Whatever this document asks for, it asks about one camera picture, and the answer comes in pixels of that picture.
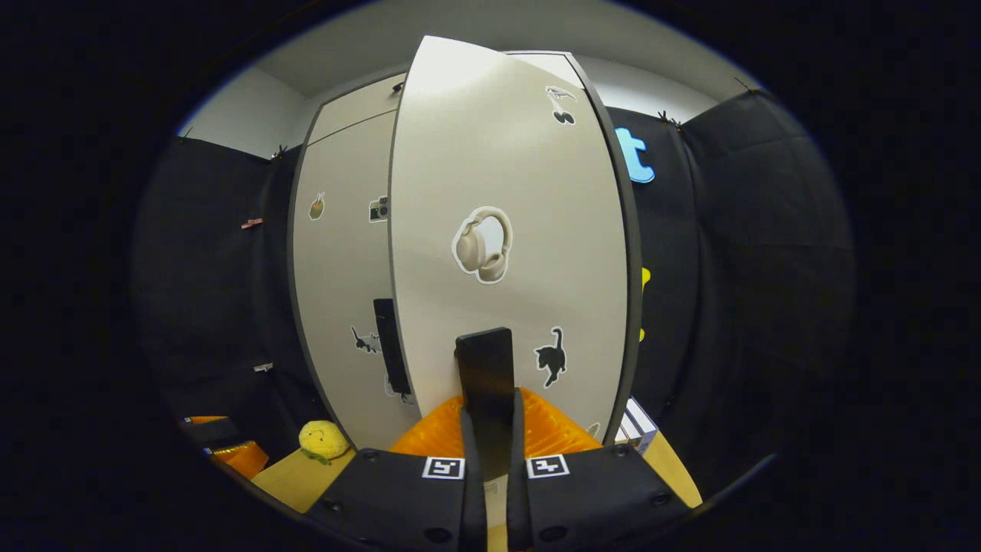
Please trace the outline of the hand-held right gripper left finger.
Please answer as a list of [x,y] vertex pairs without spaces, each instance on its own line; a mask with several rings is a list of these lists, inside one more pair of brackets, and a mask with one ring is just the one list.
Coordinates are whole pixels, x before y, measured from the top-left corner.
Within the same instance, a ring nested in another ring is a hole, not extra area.
[[362,448],[306,517],[347,551],[486,551],[486,496],[458,395],[414,426],[409,454]]

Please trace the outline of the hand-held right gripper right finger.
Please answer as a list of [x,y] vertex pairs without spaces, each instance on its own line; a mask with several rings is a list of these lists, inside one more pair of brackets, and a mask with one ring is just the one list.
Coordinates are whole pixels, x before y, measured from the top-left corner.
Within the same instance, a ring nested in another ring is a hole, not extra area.
[[511,551],[651,551],[694,511],[694,480],[661,433],[602,446],[556,406],[514,391],[506,491]]

